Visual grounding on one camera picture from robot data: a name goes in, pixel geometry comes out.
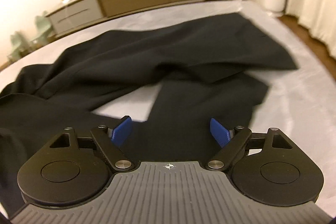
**wooden floor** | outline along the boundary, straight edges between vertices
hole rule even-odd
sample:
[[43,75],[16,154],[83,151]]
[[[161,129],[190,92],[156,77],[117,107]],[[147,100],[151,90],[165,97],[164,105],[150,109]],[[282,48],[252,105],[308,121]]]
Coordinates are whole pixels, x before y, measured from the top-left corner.
[[297,24],[295,17],[284,15],[278,19],[287,25],[315,53],[336,80],[336,60],[329,56],[326,46],[322,42],[311,38],[308,30]]

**metal screw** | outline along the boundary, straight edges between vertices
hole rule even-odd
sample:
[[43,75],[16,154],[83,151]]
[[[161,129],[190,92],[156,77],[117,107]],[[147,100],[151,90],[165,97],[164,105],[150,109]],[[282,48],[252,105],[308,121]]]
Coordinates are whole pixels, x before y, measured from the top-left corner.
[[119,160],[115,163],[115,166],[120,169],[126,169],[131,167],[132,163],[129,160]]
[[208,162],[208,166],[212,169],[220,169],[224,167],[224,163],[220,160],[211,160]]
[[235,134],[237,134],[238,132],[240,132],[240,131],[243,130],[243,129],[244,129],[243,126],[236,126],[236,127],[234,128]]

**bed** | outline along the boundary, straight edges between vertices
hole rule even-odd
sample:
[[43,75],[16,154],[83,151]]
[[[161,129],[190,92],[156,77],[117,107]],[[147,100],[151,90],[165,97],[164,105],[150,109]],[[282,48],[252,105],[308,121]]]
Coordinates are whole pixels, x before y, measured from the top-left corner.
[[[167,27],[201,17],[239,11],[257,27],[283,45],[300,67],[296,71],[250,70],[248,73],[270,86],[255,109],[250,128],[267,132],[280,128],[322,170],[324,186],[317,200],[329,215],[336,215],[336,85],[315,55],[286,26],[271,18],[255,3],[213,1],[151,10],[129,15],[81,30],[33,52],[0,73],[0,90],[15,80],[22,67],[52,63],[67,47],[91,39],[110,29],[148,30]],[[94,111],[96,114],[145,121],[160,84],[145,86]]]

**circular cap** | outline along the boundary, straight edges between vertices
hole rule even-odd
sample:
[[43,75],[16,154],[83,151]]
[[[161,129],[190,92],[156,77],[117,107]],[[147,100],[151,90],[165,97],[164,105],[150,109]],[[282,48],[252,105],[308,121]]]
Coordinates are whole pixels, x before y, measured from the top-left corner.
[[235,132],[235,134],[237,134],[238,132],[240,132],[241,130],[243,130],[245,127],[243,127],[243,126],[236,126],[236,127],[234,127],[233,129],[234,129],[234,132]]
[[51,182],[65,182],[74,179],[80,172],[80,167],[66,160],[54,161],[43,167],[42,176]]
[[208,162],[208,166],[212,169],[220,169],[224,167],[224,163],[220,160],[211,160]]
[[286,162],[270,162],[260,168],[262,176],[270,182],[287,184],[297,180],[299,170]]
[[131,167],[132,163],[129,160],[119,160],[115,163],[115,166],[120,169],[126,169]]

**blue gripper pad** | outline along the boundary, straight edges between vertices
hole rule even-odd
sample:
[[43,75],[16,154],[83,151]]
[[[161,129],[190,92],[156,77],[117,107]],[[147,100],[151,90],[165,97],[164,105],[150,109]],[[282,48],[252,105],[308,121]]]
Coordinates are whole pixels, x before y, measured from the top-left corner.
[[214,118],[210,120],[210,132],[211,135],[215,138],[217,143],[223,148],[231,140],[230,132]]
[[127,137],[132,133],[132,119],[128,117],[112,131],[111,141],[120,148]]

